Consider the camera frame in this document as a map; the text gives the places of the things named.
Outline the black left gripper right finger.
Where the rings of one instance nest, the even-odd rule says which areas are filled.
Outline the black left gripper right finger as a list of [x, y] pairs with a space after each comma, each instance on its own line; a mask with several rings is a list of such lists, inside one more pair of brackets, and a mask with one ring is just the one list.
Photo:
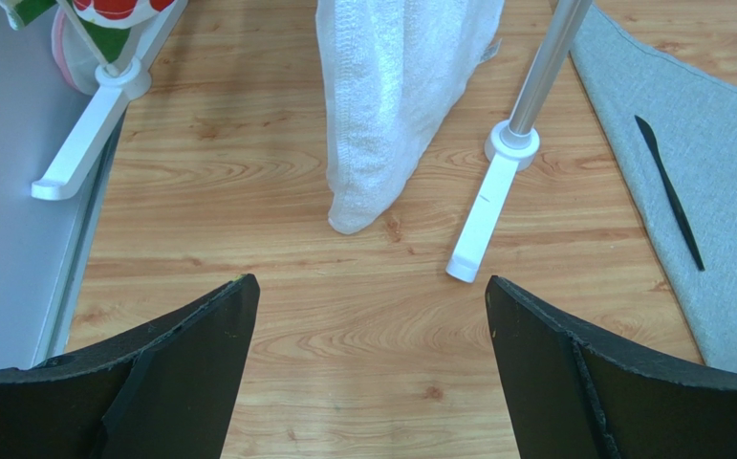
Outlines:
[[486, 288], [523, 458], [737, 458], [737, 373], [572, 316], [511, 281]]

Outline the black plastic knife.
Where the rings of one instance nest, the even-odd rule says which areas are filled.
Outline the black plastic knife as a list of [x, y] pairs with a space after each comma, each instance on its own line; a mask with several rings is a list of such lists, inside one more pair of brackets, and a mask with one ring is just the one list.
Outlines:
[[657, 141], [657, 137], [654, 133], [653, 128], [650, 126], [650, 124], [643, 119], [642, 117], [635, 115], [634, 116], [635, 123], [638, 126], [638, 129], [641, 133], [642, 138], [644, 139], [647, 148], [649, 149], [649, 152], [654, 160], [654, 163], [657, 167], [657, 170], [659, 172], [661, 182], [664, 188], [664, 192], [666, 194], [666, 197], [668, 199], [669, 206], [671, 207], [672, 213], [674, 215], [674, 219], [678, 225], [678, 228], [683, 236], [683, 240], [691, 254], [691, 257], [693, 258], [693, 261], [697, 267], [697, 269], [700, 272], [705, 271], [705, 265], [702, 258], [702, 255], [700, 253], [697, 240], [695, 238], [695, 235], [689, 225], [687, 216], [684, 212], [683, 205], [680, 201], [680, 198], [678, 196], [677, 191], [673, 187], [673, 184], [668, 176], [668, 173], [664, 167], [661, 153], [659, 151], [659, 145]]

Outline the grey cloth napkin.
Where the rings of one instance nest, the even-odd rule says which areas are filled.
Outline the grey cloth napkin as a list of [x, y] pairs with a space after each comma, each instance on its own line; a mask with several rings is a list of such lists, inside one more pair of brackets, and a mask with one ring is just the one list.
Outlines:
[[[737, 87], [637, 41], [591, 7], [572, 58], [705, 362], [737, 373]], [[657, 137], [700, 272], [635, 123]]]

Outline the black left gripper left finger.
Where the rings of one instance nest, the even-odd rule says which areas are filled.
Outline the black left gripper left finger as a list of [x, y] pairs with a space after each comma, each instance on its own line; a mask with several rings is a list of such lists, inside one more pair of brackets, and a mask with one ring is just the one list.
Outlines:
[[253, 335], [245, 274], [37, 366], [0, 370], [0, 458], [217, 458]]

